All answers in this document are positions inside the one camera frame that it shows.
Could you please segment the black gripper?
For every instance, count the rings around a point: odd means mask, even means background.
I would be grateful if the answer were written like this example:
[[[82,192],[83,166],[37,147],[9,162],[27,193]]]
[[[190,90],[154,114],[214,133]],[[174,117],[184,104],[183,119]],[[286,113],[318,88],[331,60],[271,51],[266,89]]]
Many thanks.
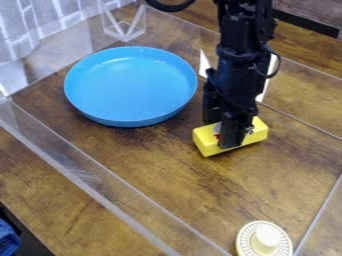
[[[203,87],[203,122],[220,121],[218,145],[222,149],[242,145],[254,133],[253,118],[258,115],[257,96],[263,92],[271,54],[265,50],[238,54],[216,47],[218,68],[206,70]]]

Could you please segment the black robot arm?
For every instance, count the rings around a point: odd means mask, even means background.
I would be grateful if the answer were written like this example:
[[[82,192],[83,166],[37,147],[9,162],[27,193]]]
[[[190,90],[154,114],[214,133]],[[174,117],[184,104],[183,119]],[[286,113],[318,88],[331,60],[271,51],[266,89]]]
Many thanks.
[[[220,124],[218,145],[227,149],[242,145],[254,130],[258,115],[257,96],[279,54],[269,46],[277,22],[273,0],[214,0],[218,6],[220,40],[216,45],[218,66],[206,70],[203,121]]]

